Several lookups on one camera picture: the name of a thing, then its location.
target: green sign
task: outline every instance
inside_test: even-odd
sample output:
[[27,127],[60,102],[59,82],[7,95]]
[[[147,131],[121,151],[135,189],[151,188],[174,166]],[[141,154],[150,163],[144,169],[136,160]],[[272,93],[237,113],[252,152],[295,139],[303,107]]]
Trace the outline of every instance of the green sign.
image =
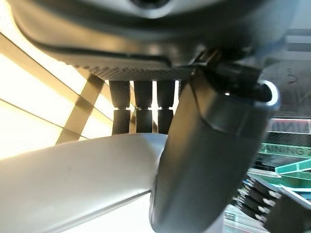
[[311,158],[310,147],[276,145],[269,143],[262,143],[259,149],[259,153]]

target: glass panel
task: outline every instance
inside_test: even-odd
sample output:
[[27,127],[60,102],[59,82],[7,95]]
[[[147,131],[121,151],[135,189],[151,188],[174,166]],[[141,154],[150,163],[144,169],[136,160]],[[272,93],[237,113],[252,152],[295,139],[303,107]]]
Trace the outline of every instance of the glass panel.
[[0,159],[55,145],[62,128],[0,101]]
[[149,205],[150,195],[148,194],[64,233],[153,233],[154,231],[149,224]]
[[54,74],[59,80],[69,86],[76,93],[81,94],[86,79],[72,66],[59,62],[34,47],[20,33],[11,16],[10,7],[5,0],[0,1],[0,32],[12,40],[23,51]]
[[114,106],[113,104],[108,101],[103,94],[99,94],[94,107],[97,108],[99,111],[104,113],[106,117],[109,119],[113,120],[113,111],[114,111]]
[[111,136],[111,133],[112,121],[94,108],[81,135],[87,138],[98,138]]
[[0,54],[0,99],[64,126],[74,103]]

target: green panel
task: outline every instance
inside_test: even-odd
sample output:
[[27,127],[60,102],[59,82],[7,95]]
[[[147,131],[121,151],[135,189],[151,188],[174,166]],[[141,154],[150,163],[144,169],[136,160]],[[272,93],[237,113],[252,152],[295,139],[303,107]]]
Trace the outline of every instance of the green panel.
[[311,159],[300,161],[293,164],[276,167],[277,173],[295,172],[295,171],[306,171],[311,170]]
[[283,174],[282,177],[283,176],[284,177],[293,177],[293,178],[298,178],[298,179],[304,179],[304,180],[311,181],[311,173],[303,172],[303,171],[287,173],[287,174]]
[[262,143],[259,153],[264,154],[277,154],[291,157],[311,158],[310,147],[298,147],[287,145],[276,145],[269,143]]
[[281,176],[280,178],[276,177],[269,177],[264,175],[255,175],[252,174],[252,177],[257,177],[260,179],[263,179],[264,181],[276,184],[276,185],[283,185],[286,187],[291,188],[311,188],[311,180],[305,180],[302,178],[299,178],[298,175],[296,177],[289,177],[289,176]]
[[276,172],[277,173],[281,173],[282,174],[282,173],[290,172],[290,171],[297,171],[296,163],[285,165],[285,166],[276,167]]

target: black plastic cover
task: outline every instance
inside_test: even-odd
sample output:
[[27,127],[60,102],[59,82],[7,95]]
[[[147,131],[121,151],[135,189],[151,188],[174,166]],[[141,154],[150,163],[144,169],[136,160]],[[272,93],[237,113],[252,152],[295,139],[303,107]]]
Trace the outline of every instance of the black plastic cover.
[[157,233],[201,233],[232,200],[279,107],[227,96],[198,69],[184,88],[162,153],[151,197]]

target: black cylindrical roller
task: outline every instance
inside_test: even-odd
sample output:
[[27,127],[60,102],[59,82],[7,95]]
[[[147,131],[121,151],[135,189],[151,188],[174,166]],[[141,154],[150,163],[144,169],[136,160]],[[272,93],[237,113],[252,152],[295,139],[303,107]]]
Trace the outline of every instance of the black cylindrical roller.
[[157,115],[158,133],[168,134],[173,119],[173,110],[158,110]]
[[136,111],[136,132],[152,133],[152,111],[137,110]]
[[113,113],[112,134],[129,133],[131,111],[120,109]]
[[120,109],[130,106],[129,81],[110,81],[109,88],[113,106]]
[[156,82],[157,104],[159,107],[172,107],[174,104],[175,81]]
[[134,82],[135,102],[138,108],[150,108],[152,103],[152,81]]

